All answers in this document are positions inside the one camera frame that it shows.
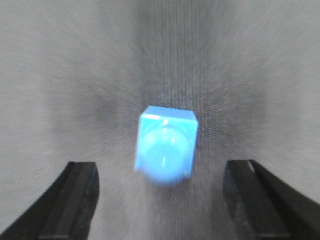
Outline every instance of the gray backdrop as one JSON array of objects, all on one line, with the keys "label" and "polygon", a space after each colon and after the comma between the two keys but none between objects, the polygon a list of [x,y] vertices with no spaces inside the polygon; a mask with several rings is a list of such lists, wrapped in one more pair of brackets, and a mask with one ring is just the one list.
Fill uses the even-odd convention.
[{"label": "gray backdrop", "polygon": [[[320,1],[0,2],[0,232],[68,161],[96,161],[91,240],[235,240],[229,159],[320,202]],[[147,105],[194,110],[190,181],[133,171]]]}]

